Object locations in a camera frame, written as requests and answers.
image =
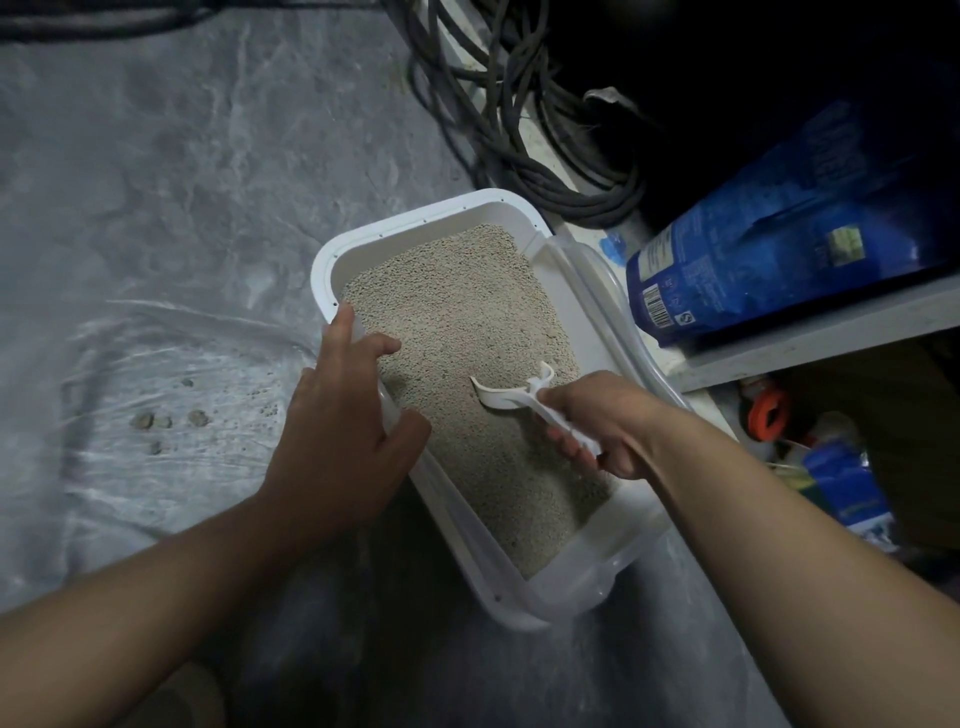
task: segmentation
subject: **blue bag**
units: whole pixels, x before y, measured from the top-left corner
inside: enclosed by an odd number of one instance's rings
[[[950,260],[951,114],[909,101],[838,100],[684,213],[627,263],[636,324],[672,344]]]

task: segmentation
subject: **white plastic scoop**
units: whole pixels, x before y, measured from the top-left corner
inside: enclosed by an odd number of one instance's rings
[[[551,409],[540,403],[537,399],[537,392],[544,387],[550,386],[555,372],[553,367],[545,361],[540,363],[540,376],[531,376],[527,379],[527,387],[517,387],[515,389],[493,389],[485,387],[476,380],[475,376],[470,378],[473,382],[473,389],[476,390],[480,402],[490,409],[520,409],[530,407],[534,412],[543,417],[550,425],[559,427],[564,432],[568,432],[576,438],[585,450],[594,457],[597,457],[603,448],[600,443],[592,437],[588,437],[579,429],[574,427],[564,415],[555,409]]]

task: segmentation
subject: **orange object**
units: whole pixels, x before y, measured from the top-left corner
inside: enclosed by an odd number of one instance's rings
[[[747,432],[761,443],[773,442],[790,419],[790,396],[779,387],[767,387],[754,399],[747,415]]]

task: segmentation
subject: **litter granule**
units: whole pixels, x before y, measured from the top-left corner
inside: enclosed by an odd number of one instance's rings
[[[529,410],[496,412],[469,377],[519,387],[546,361],[580,375],[569,339],[530,263],[501,227],[481,225],[396,255],[352,280],[345,301],[367,330],[403,342],[381,359],[394,399],[433,424],[430,451],[520,573],[529,578],[610,498],[578,475]]]

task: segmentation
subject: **litter box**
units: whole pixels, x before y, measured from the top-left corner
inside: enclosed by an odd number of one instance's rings
[[[337,235],[313,263],[310,285],[317,305],[329,323],[341,292],[362,271],[420,243],[485,223],[502,226],[530,260],[583,373],[609,369],[639,382],[624,328],[633,324],[604,290],[605,272],[594,268],[606,263],[592,257],[595,251],[587,246],[553,236],[533,206],[505,190],[470,192]],[[389,428],[399,410],[382,383],[380,397]],[[410,477],[480,603],[515,630],[542,629],[602,602],[617,573],[670,523],[645,480],[621,481],[563,550],[524,579],[429,449]]]

